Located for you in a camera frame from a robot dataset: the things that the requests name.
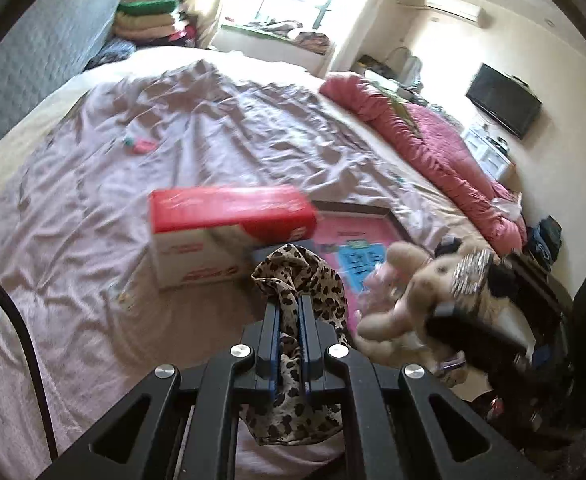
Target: red and white box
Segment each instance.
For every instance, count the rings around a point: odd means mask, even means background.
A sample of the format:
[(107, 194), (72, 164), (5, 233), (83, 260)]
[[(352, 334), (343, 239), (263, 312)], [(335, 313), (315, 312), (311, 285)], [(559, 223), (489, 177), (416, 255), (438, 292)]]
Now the red and white box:
[(317, 224), (292, 186), (157, 189), (148, 202), (160, 288), (246, 276), (253, 249), (310, 238)]

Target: tv screen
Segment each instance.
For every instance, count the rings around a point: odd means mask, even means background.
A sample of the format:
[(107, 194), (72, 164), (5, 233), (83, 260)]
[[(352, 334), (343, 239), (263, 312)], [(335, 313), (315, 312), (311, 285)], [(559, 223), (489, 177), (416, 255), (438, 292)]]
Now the tv screen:
[(522, 84), (485, 64), (468, 88), (467, 97), (520, 139), (542, 106)]

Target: triangular cutout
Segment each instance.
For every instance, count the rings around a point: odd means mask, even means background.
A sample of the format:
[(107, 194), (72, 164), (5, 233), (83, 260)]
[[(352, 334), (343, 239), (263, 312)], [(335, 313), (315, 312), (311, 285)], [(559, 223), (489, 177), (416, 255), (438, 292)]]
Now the triangular cutout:
[(429, 403), (438, 419), (440, 428), (442, 428), (453, 460), (464, 462), (489, 450), (487, 439), (478, 433), (446, 400), (439, 395), (430, 395)]
[(125, 464), (135, 445), (135, 439), (147, 416), (151, 398), (141, 397), (92, 446), (91, 450), (119, 464)]

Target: air conditioner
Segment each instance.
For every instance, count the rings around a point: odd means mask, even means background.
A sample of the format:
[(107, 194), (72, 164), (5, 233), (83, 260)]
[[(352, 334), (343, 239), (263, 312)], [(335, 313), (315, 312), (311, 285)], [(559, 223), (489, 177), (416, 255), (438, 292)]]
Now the air conditioner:
[(429, 9), (439, 10), (465, 22), (473, 23), (477, 27), (484, 27), (484, 11), (480, 6), (462, 0), (425, 0), (424, 5)]

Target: leopard print scrunchie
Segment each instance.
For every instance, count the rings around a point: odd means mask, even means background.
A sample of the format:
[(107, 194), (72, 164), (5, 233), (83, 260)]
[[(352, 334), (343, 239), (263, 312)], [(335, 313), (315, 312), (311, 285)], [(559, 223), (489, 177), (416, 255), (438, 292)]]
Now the leopard print scrunchie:
[(301, 349), (297, 340), (297, 295), (310, 294), (316, 317), (336, 329), (347, 344), (346, 298), (340, 276), (323, 259), (302, 247), (287, 244), (271, 253), (253, 273), (264, 294), (279, 301), (279, 374), (274, 402), (244, 405), (241, 417), (258, 444), (301, 446), (316, 444), (342, 430), (339, 404), (314, 409), (303, 396)]

